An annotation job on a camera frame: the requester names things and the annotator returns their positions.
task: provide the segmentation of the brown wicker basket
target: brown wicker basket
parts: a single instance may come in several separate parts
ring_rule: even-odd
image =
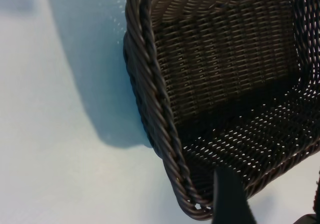
[[[124,57],[182,210],[212,217],[213,173],[249,197],[320,150],[320,0],[127,0]]]

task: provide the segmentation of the woven texture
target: woven texture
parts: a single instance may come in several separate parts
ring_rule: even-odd
[[[251,197],[320,150],[320,0],[127,0],[124,57],[182,210],[212,217],[217,166]]]

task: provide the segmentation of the white surface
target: white surface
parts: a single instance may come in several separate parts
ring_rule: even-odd
[[[0,224],[198,223],[145,147],[124,1],[0,0]],[[317,154],[253,197],[258,223],[311,213],[319,167]]]

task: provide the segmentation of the black object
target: black object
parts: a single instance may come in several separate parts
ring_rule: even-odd
[[[315,197],[316,214],[305,215],[294,224],[320,224],[320,183]],[[257,224],[247,203],[243,184],[237,173],[227,167],[218,167],[214,173],[212,224]]]
[[[125,9],[141,120],[187,215],[212,218],[216,167],[235,169],[249,198],[320,150],[320,0]]]

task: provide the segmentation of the light blue background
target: light blue background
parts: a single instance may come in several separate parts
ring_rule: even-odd
[[[0,224],[198,223],[140,122],[125,1],[0,0]],[[311,213],[319,166],[320,154],[252,198],[259,223]]]

